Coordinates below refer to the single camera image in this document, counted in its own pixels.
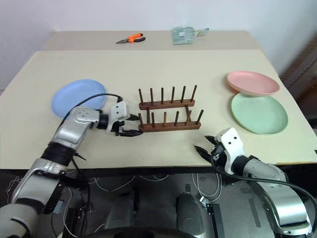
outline wire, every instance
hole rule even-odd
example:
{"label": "wire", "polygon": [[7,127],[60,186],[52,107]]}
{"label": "wire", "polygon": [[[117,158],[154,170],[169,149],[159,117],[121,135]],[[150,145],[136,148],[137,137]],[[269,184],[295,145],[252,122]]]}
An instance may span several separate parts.
{"label": "wire", "polygon": [[221,192],[222,192],[222,179],[221,179],[221,175],[219,175],[220,176],[220,192],[219,192],[219,194],[218,194],[218,196],[215,198],[215,199],[213,199],[213,200],[210,200],[210,202],[215,202],[218,198],[220,198],[220,196],[221,196]]}
{"label": "wire", "polygon": [[87,203],[86,203],[86,209],[85,209],[85,213],[84,213],[84,217],[83,217],[83,222],[82,222],[81,227],[80,227],[80,232],[79,232],[80,237],[83,235],[85,222],[88,222],[87,221],[87,214],[88,214],[89,206],[90,206],[90,186],[87,183]]}
{"label": "wire", "polygon": [[96,185],[97,185],[98,188],[100,188],[101,190],[106,191],[106,192],[114,192],[114,191],[117,191],[117,190],[121,189],[122,187],[128,185],[130,182],[132,182],[132,181],[134,180],[134,178],[135,178],[135,176],[133,176],[133,178],[132,178],[131,180],[129,180],[127,183],[125,183],[124,185],[122,185],[122,186],[120,186],[120,187],[117,187],[117,188],[115,188],[115,189],[112,189],[112,190],[105,189],[105,188],[101,187],[101,186],[99,185],[99,183],[98,183],[98,180],[97,180],[96,178],[94,178],[94,179],[95,179]]}
{"label": "wire", "polygon": [[19,183],[21,180],[22,180],[22,178],[20,178],[19,176],[16,176],[14,180],[12,180],[12,181],[9,182],[9,186],[8,186],[8,188],[5,190],[6,195],[7,195],[7,197],[6,197],[6,203],[7,203],[7,204],[9,204],[9,200],[10,200],[10,194],[9,194],[9,192],[10,192],[10,190],[12,189],[14,183],[15,183],[15,182],[18,182],[18,183]]}
{"label": "wire", "polygon": [[105,223],[103,223],[103,224],[101,224],[100,226],[98,226],[97,229],[95,229],[95,231],[94,231],[93,233],[96,233],[96,232],[100,229],[100,227],[102,227],[102,226],[104,226],[104,225],[105,225]]}
{"label": "wire", "polygon": [[286,181],[289,182],[287,173],[284,172],[284,175],[285,175],[285,177],[286,177]]}
{"label": "wire", "polygon": [[215,171],[223,176],[226,176],[228,178],[231,179],[240,179],[240,180],[245,180],[245,181],[254,181],[254,182],[269,182],[269,183],[275,183],[275,184],[281,184],[281,185],[285,185],[285,186],[289,186],[293,189],[296,189],[298,191],[300,191],[301,193],[305,194],[307,197],[309,197],[314,205],[315,208],[315,220],[313,223],[313,227],[312,227],[312,233],[315,233],[316,228],[317,228],[317,201],[315,200],[315,198],[309,193],[307,192],[305,189],[289,183],[289,182],[284,182],[284,181],[278,181],[278,180],[273,180],[273,179],[265,179],[265,178],[247,178],[247,177],[242,177],[242,176],[238,176],[238,175],[230,175],[224,171],[221,171],[218,167],[216,167],[213,157],[215,157],[215,155],[213,153],[211,153],[211,165],[212,167],[215,169]]}
{"label": "wire", "polygon": [[75,171],[77,171],[77,170],[73,170],[73,171],[66,172],[66,173],[67,173],[67,174],[71,174],[71,173],[73,173],[73,172],[75,172]]}
{"label": "wire", "polygon": [[55,231],[54,225],[53,225],[53,215],[54,215],[54,213],[52,212],[52,214],[51,214],[51,228],[52,228],[52,231],[54,233],[54,236],[57,237],[57,234],[56,234],[56,231]]}
{"label": "wire", "polygon": [[[91,96],[91,97],[89,97],[89,98],[86,98],[85,100],[83,100],[83,101],[81,101],[80,103],[76,104],[71,110],[73,110],[75,107],[80,106],[80,105],[82,105],[83,103],[89,101],[90,99],[93,99],[93,98],[99,97],[99,96],[114,96],[114,97],[117,97],[117,98],[118,98],[118,100],[117,100],[118,103],[121,102],[121,101],[123,101],[122,97],[120,97],[119,95],[112,94],[112,93],[99,93],[99,94],[93,95],[93,96]],[[71,110],[69,110],[69,112],[64,116],[63,120],[62,120],[61,123],[59,124],[59,127],[60,127],[61,125],[63,125],[63,123],[66,121],[66,119],[67,119],[67,117],[69,116]]]}
{"label": "wire", "polygon": [[88,183],[89,183],[89,184],[93,184],[93,183],[97,182],[98,180],[99,180],[99,177],[97,178],[97,180],[94,180],[94,181],[88,182]]}
{"label": "wire", "polygon": [[155,175],[153,175],[153,177],[154,177],[155,179],[157,179],[157,180],[164,180],[164,179],[166,179],[166,178],[168,177],[168,175],[166,175],[166,176],[163,177],[163,178],[158,178],[158,177],[156,177]]}
{"label": "wire", "polygon": [[198,190],[199,194],[201,196],[204,196],[204,197],[212,197],[212,196],[215,196],[217,193],[218,193],[218,190],[219,190],[219,186],[220,186],[220,189],[221,189],[221,180],[219,181],[219,177],[218,177],[218,174],[216,174],[216,177],[217,177],[217,188],[215,190],[215,192],[213,194],[205,194],[203,193],[200,188],[199,188],[199,179],[198,179],[198,174],[196,174],[196,177],[197,177],[197,185],[195,183],[195,179],[194,179],[194,174],[192,174],[192,178],[193,178],[193,182],[194,182],[194,186],[195,188]]}
{"label": "wire", "polygon": [[139,177],[141,177],[141,178],[143,178],[143,179],[145,179],[145,180],[147,180],[147,181],[150,181],[150,182],[159,182],[159,181],[162,181],[162,180],[166,179],[166,178],[168,177],[168,175],[166,175],[166,176],[163,177],[163,178],[156,178],[156,177],[153,176],[153,177],[156,178],[157,180],[148,179],[148,178],[146,178],[146,177],[143,177],[142,175],[140,175]]}
{"label": "wire", "polygon": [[[83,192],[80,193],[80,198],[81,198],[82,208],[83,208],[83,209],[86,209],[86,205],[85,205],[85,203],[84,203]],[[86,220],[85,220],[85,228],[84,228],[83,233],[86,233],[86,231],[87,231],[87,225],[88,225],[88,221],[87,221],[87,219],[86,219]]]}
{"label": "wire", "polygon": [[69,190],[69,192],[70,192],[70,198],[69,198],[69,201],[68,201],[68,203],[66,204],[66,207],[65,207],[65,210],[64,210],[63,223],[64,223],[64,226],[65,226],[66,230],[68,231],[68,233],[69,233],[71,236],[77,238],[78,236],[75,236],[72,232],[70,232],[70,230],[68,229],[68,227],[67,227],[67,225],[66,225],[66,222],[65,222],[66,210],[67,210],[67,207],[68,207],[68,205],[69,205],[69,203],[70,203],[70,200],[71,200],[71,198],[72,198],[72,196],[73,196],[73,192],[71,191],[71,189],[68,188],[68,190]]}

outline tabletop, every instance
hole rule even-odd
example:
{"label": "tabletop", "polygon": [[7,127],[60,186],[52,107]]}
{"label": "tabletop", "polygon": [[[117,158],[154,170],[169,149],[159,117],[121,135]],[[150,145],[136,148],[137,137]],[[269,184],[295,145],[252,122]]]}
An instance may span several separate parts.
{"label": "tabletop", "polygon": [[[116,40],[120,40],[129,33],[96,34],[101,34],[106,41],[107,35],[114,39],[116,34]],[[234,40],[235,34],[242,41],[240,48]],[[55,34],[52,37],[55,41],[49,40],[42,51],[36,52],[0,96],[0,169],[28,169],[41,156],[61,120],[51,110],[54,94],[64,85],[84,78],[95,79],[107,92],[121,95],[131,113],[141,113],[143,119],[146,111],[139,109],[139,88],[144,101],[150,100],[150,88],[153,88],[154,100],[159,101],[161,87],[168,100],[173,86],[175,99],[180,99],[183,86],[186,86],[185,98],[190,98],[197,85],[192,119],[198,117],[201,109],[204,114],[199,130],[144,133],[137,137],[89,130],[79,148],[79,153],[87,159],[78,160],[81,168],[210,166],[197,154],[194,145],[211,150],[212,145],[204,136],[216,135],[231,126],[237,129],[247,155],[252,154],[263,162],[317,162],[316,135],[256,41],[247,33],[213,32],[181,48],[162,43],[161,50],[157,37],[152,38],[156,40],[155,44],[149,42],[150,37],[143,42],[149,42],[146,49],[142,49],[143,43],[120,44],[122,49],[113,42],[111,46],[106,42],[102,49],[102,41],[97,36],[91,37],[99,39],[97,43],[92,40],[89,44],[89,37],[83,37],[77,45],[72,45],[67,39],[76,38],[70,35],[72,33]],[[225,41],[231,42],[227,49],[223,44]],[[289,117],[284,131],[275,135],[254,134],[234,119],[230,103],[238,92],[227,84],[226,76],[236,70],[265,74],[280,85],[281,89],[273,97],[282,104]],[[108,97],[104,110],[107,112],[114,103],[115,99]],[[179,121],[184,121],[185,109],[153,112],[156,121],[162,122],[163,112],[167,112],[167,121],[173,121],[176,111],[180,111]],[[126,128],[136,129],[138,125],[137,121],[126,122]]]}

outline blue plate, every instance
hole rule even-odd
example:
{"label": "blue plate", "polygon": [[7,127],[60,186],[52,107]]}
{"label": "blue plate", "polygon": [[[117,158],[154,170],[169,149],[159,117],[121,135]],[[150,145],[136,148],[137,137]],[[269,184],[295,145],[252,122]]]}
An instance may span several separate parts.
{"label": "blue plate", "polygon": [[[105,87],[93,79],[81,79],[58,90],[52,100],[52,111],[63,118],[76,104],[95,94],[105,93]],[[106,96],[99,96],[83,103],[91,109],[101,109],[106,102]]]}

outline plate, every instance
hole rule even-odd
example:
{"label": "plate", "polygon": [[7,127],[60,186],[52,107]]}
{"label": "plate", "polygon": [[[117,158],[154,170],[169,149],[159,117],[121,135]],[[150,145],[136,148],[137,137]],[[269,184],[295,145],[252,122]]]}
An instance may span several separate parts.
{"label": "plate", "polygon": [[243,127],[257,134],[276,134],[288,124],[285,109],[271,96],[253,97],[239,93],[232,99],[231,110]]}
{"label": "plate", "polygon": [[252,96],[269,96],[279,90],[279,85],[264,74],[250,71],[235,71],[227,76],[235,90]]}
{"label": "plate", "polygon": [[[105,93],[105,87],[93,79],[81,79],[67,84],[58,90],[52,100],[52,111],[63,118],[76,104],[95,94]],[[101,109],[106,102],[106,96],[99,96],[83,103],[91,109]]]}

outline power cord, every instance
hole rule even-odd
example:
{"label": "power cord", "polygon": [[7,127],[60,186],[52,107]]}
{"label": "power cord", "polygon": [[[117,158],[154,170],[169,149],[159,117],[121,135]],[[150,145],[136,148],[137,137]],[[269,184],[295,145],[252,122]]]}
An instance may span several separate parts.
{"label": "power cord", "polygon": [[69,172],[66,172],[67,174],[71,174],[73,172],[76,172],[77,170],[72,170],[72,171],[69,171]]}
{"label": "power cord", "polygon": [[73,192],[71,191],[71,189],[68,188],[68,190],[69,190],[69,192],[70,192],[70,198],[69,198],[69,201],[68,201],[68,203],[66,204],[66,207],[65,207],[65,210],[64,210],[63,223],[64,223],[64,226],[65,226],[66,230],[68,231],[68,233],[69,233],[72,237],[78,238],[79,236],[74,235],[74,234],[69,230],[69,228],[67,227],[66,222],[65,222],[65,219],[66,219],[66,218],[65,218],[66,210],[67,210],[67,208],[68,208],[68,205],[69,205],[69,203],[70,203],[71,198],[73,197]]}
{"label": "power cord", "polygon": [[284,181],[278,181],[278,180],[273,180],[273,179],[265,179],[265,178],[246,178],[246,177],[242,177],[242,176],[238,176],[238,175],[230,175],[228,173],[226,173],[225,171],[222,171],[219,169],[219,167],[216,167],[213,158],[216,157],[216,154],[213,153],[214,151],[216,151],[217,146],[215,146],[214,150],[211,152],[211,156],[210,156],[210,161],[211,161],[211,165],[212,167],[215,169],[215,171],[227,178],[231,178],[231,179],[240,179],[240,180],[245,180],[245,181],[254,181],[254,182],[269,182],[269,183],[276,183],[276,184],[280,184],[280,185],[285,185],[285,186],[289,186],[301,193],[303,193],[304,195],[306,195],[313,203],[314,208],[315,208],[315,220],[312,226],[312,232],[315,233],[316,228],[317,228],[317,201],[315,200],[315,198],[305,189],[292,184],[290,182],[284,182]]}
{"label": "power cord", "polygon": [[132,177],[132,179],[130,179],[127,183],[125,183],[124,185],[121,185],[120,187],[117,187],[117,188],[115,188],[115,189],[105,189],[104,187],[101,187],[100,185],[99,185],[99,183],[98,183],[98,179],[96,179],[96,178],[94,178],[95,179],[95,184],[97,185],[97,187],[98,188],[100,188],[101,190],[103,190],[103,191],[106,191],[106,192],[114,192],[114,191],[117,191],[117,190],[119,190],[119,189],[121,189],[121,188],[123,188],[124,186],[127,186],[130,182],[132,182],[133,180],[134,180],[134,178],[135,178],[135,176],[133,176]]}
{"label": "power cord", "polygon": [[10,203],[10,191],[13,190],[13,186],[14,186],[14,183],[17,182],[17,183],[20,183],[22,180],[22,178],[20,178],[19,176],[16,176],[14,180],[10,181],[9,182],[9,186],[8,188],[5,190],[6,192],[6,203],[9,204]]}
{"label": "power cord", "polygon": [[55,228],[53,225],[53,215],[54,215],[54,212],[52,212],[52,214],[51,214],[51,228],[52,228],[52,231],[54,233],[54,236],[57,237],[57,234],[56,234],[56,231],[55,231]]}
{"label": "power cord", "polygon": [[216,201],[216,200],[220,197],[220,195],[221,195],[221,190],[222,190],[222,179],[221,179],[221,175],[219,175],[219,174],[216,173],[216,177],[217,177],[217,187],[216,187],[215,192],[214,192],[213,194],[205,194],[205,193],[203,193],[203,192],[200,190],[200,188],[199,188],[198,174],[196,174],[197,184],[196,184],[195,179],[194,179],[194,174],[192,174],[192,179],[193,179],[193,183],[194,183],[195,188],[198,190],[199,194],[200,194],[201,196],[204,196],[206,199],[207,199],[207,197],[215,196],[215,195],[218,193],[218,190],[219,190],[219,188],[220,188],[220,192],[219,192],[218,196],[217,196],[215,199],[211,200],[210,202]]}
{"label": "power cord", "polygon": [[100,226],[98,226],[97,229],[95,229],[93,233],[96,233],[96,232],[100,229],[100,227],[102,227],[102,226],[104,226],[104,225],[105,225],[105,223],[103,223],[103,224],[101,224]]}
{"label": "power cord", "polygon": [[164,179],[166,179],[166,178],[168,177],[168,175],[166,175],[166,176],[163,177],[163,178],[157,178],[157,177],[153,176],[156,180],[143,177],[142,175],[140,175],[139,177],[140,177],[140,178],[143,178],[144,180],[150,181],[150,182],[159,182],[159,181],[163,181]]}
{"label": "power cord", "polygon": [[83,235],[83,230],[84,230],[84,224],[87,220],[87,213],[88,213],[88,209],[89,209],[89,205],[90,205],[90,185],[89,183],[86,181],[86,178],[85,178],[85,173],[79,169],[79,167],[77,166],[76,162],[74,159],[71,160],[76,168],[76,170],[78,171],[78,173],[81,175],[82,177],[82,181],[84,183],[86,183],[86,186],[87,186],[87,203],[86,203],[86,210],[85,210],[85,213],[84,213],[84,217],[83,217],[83,222],[80,226],[80,231],[79,231],[79,237],[81,237]]}
{"label": "power cord", "polygon": [[99,179],[100,179],[100,177],[98,177],[97,180],[95,180],[95,178],[94,178],[94,181],[88,182],[88,183],[89,183],[89,184],[93,184],[93,183],[97,182]]}

